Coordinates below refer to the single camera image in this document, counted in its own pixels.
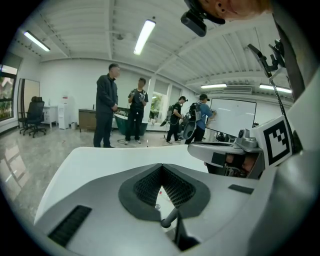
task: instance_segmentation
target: whiteboard frame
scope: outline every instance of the whiteboard frame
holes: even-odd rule
[[[252,127],[251,127],[251,128],[253,128],[254,123],[255,123],[255,119],[256,119],[256,112],[257,112],[257,103],[256,103],[256,102],[248,101],[248,100],[230,99],[230,98],[209,98],[209,99],[210,99],[210,101],[211,101],[210,109],[211,109],[211,107],[212,107],[212,102],[213,102],[213,100],[227,100],[227,101],[237,101],[237,102],[255,103],[254,118],[253,118]],[[218,133],[223,133],[223,134],[226,134],[226,135],[229,135],[229,136],[234,137],[233,135],[228,134],[228,133],[225,133],[225,132],[223,132],[223,131],[219,131],[219,130],[214,130],[214,129],[211,129],[211,128],[207,128],[207,122],[208,122],[208,118],[207,118],[207,120],[206,120],[206,127],[205,127],[206,129],[209,129],[209,130],[211,130],[211,131],[216,131],[216,132],[218,132]]]

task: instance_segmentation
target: black t-shirt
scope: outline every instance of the black t-shirt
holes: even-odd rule
[[[142,100],[144,99],[145,102],[149,101],[147,92],[145,90],[138,91],[138,89],[134,89],[133,93],[134,93],[134,96],[132,99],[130,109],[143,112],[145,110],[145,106],[143,105]]]
[[[170,123],[172,125],[175,125],[175,124],[178,124],[179,123],[179,117],[177,117],[175,114],[174,114],[174,110],[178,110],[178,113],[181,115],[181,105],[179,102],[177,102],[176,104],[174,104],[173,106],[173,109],[172,109],[172,115],[171,115],[171,118],[170,118]]]

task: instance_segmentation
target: white ceiling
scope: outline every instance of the white ceiling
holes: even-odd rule
[[[42,62],[104,59],[159,74],[197,93],[204,92],[201,85],[227,83],[270,97],[272,91],[259,89],[268,80],[247,45],[260,49],[271,64],[268,44],[274,45],[279,38],[272,15],[221,26],[206,22],[207,35],[201,38],[180,22],[187,10],[183,0],[47,0],[20,27],[15,43],[29,46],[23,31],[30,30],[51,49],[45,52],[31,45]],[[146,19],[155,20],[156,26],[137,56],[134,48]],[[289,87],[285,76],[276,83]],[[221,90],[205,92],[219,94]],[[290,94],[283,96],[292,101]]]

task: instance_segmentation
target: black pants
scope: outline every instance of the black pants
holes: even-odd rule
[[[112,129],[113,113],[99,113],[96,114],[96,128],[93,137],[93,145],[95,148],[101,147],[101,140],[103,138],[103,147],[110,147],[110,132]]]
[[[205,130],[202,130],[200,127],[197,127],[193,133],[193,135],[185,140],[184,144],[190,144],[194,139],[195,142],[201,142],[205,135]]]
[[[179,121],[174,121],[174,124],[170,124],[170,128],[168,134],[166,136],[166,141],[169,142],[171,140],[172,134],[174,135],[174,140],[177,141],[179,139],[178,132],[179,132]]]
[[[128,115],[127,127],[125,131],[125,140],[131,140],[131,132],[132,129],[135,127],[134,131],[134,139],[140,140],[140,127],[142,124],[142,119],[144,118],[144,113],[141,111],[130,110]]]

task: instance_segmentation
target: blue shirt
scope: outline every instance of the blue shirt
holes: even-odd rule
[[[201,128],[202,130],[206,130],[206,117],[208,116],[209,118],[211,118],[213,116],[210,107],[207,104],[200,104],[199,106],[200,111],[201,111],[201,120],[199,120],[198,122],[196,122],[196,126]]]

